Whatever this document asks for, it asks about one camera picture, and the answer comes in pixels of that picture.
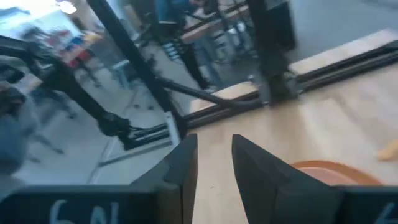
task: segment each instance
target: metal frame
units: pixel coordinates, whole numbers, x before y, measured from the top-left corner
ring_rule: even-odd
[[[269,102],[266,101],[266,98],[260,95],[264,95],[262,92],[266,93],[267,88],[272,87],[273,83],[270,80],[273,77],[278,77],[288,72],[288,63],[283,53],[276,46],[274,37],[268,32],[268,30],[272,29],[272,23],[266,12],[266,3],[263,0],[247,0],[246,2],[254,28],[256,29],[257,51],[261,60],[260,78],[268,83],[262,87],[263,90],[260,92],[255,91],[233,100],[225,100],[207,94],[204,91],[194,90],[166,78],[156,76],[139,54],[133,41],[123,29],[106,0],[88,0],[88,4],[115,39],[115,42],[121,48],[126,58],[136,67],[138,76],[148,86],[148,89],[159,105],[164,111],[171,112],[181,138],[184,138],[189,129],[195,129],[268,105]],[[394,62],[398,62],[398,42],[387,44],[370,52],[300,75],[296,78],[296,81],[299,85],[303,86],[303,91],[306,92]],[[181,116],[174,108],[164,88],[210,101],[215,105],[186,116]],[[138,145],[170,137],[167,129],[168,126],[164,123],[145,130],[147,137],[137,139]]]

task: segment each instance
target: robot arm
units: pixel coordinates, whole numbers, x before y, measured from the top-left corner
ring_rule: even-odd
[[[69,66],[52,54],[43,54],[40,48],[30,43],[0,36],[0,55],[16,57],[23,60],[31,72],[43,81],[45,87],[58,90],[76,101],[90,116],[98,122],[103,134],[117,136],[124,144],[125,150],[138,147],[137,138],[142,138],[145,131],[134,128],[128,119],[107,112],[95,99],[93,99],[77,82]],[[45,60],[52,64],[54,72],[44,73],[37,65],[36,60]]]

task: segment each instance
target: handwritten number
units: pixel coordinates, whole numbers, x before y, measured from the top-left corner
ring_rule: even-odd
[[[74,224],[69,220],[58,220],[59,211],[61,206],[66,204],[66,200],[57,200],[50,210],[50,224]],[[111,220],[110,224],[118,224],[119,204],[116,202],[111,203]],[[100,206],[95,206],[90,217],[90,224],[107,224],[106,212]]]
[[[68,220],[58,220],[58,214],[60,212],[61,206],[66,203],[66,200],[57,200],[53,204],[50,211],[50,224],[74,224],[73,222]]]

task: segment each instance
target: gray floor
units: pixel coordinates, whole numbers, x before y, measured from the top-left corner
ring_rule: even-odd
[[[360,0],[291,0],[298,46],[287,55],[291,62],[315,55],[324,50],[336,47],[375,31],[391,28],[398,30],[398,10],[384,1]],[[178,83],[197,88],[183,67],[167,60],[162,53],[155,51],[159,68],[163,76]],[[222,79],[226,83],[245,80],[247,75],[255,71],[252,63],[238,63],[235,67],[218,67]],[[104,90],[93,88],[90,84],[85,88],[110,111],[131,117],[132,124],[150,127],[164,122],[163,114],[154,103],[150,94],[143,87],[137,90],[122,90],[110,79],[106,70],[97,76],[104,83]],[[173,93],[179,107],[187,112],[192,98]],[[139,101],[143,106],[135,109],[132,101]],[[154,105],[155,110],[149,111],[146,105]],[[78,119],[70,121],[64,114],[57,117],[44,129],[44,134],[63,148],[65,156],[56,155],[41,146],[32,145],[30,149],[39,157],[42,164],[27,162],[17,177],[30,184],[84,184],[90,176],[101,152],[111,138],[103,136],[95,122],[82,109],[78,110]],[[152,151],[133,160],[114,165],[103,171],[99,179],[101,184],[127,184],[139,177],[159,161],[170,148]],[[115,146],[115,153],[122,152]]]

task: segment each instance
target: wooden table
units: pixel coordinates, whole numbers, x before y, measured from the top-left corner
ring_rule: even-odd
[[[290,67],[298,74],[398,39],[383,30]],[[289,164],[340,162],[398,184],[398,162],[380,162],[377,151],[398,138],[398,64],[304,94],[275,108],[261,108],[192,131],[198,134],[198,183],[193,223],[247,223],[234,178],[231,140],[242,134]],[[216,95],[235,98],[255,91],[240,83]],[[191,111],[210,103],[195,100]]]
[[[242,16],[247,16],[249,15],[249,8],[247,6],[241,6],[239,8],[240,13]],[[238,10],[234,10],[232,12],[229,12],[226,14],[226,18],[229,22],[237,22],[241,19]],[[189,44],[192,43],[207,34],[211,32],[218,31],[223,28],[223,24],[221,23],[221,19],[215,19],[211,22],[208,22],[194,30],[191,30],[190,32],[184,33],[184,35],[181,36],[181,39],[184,43]]]

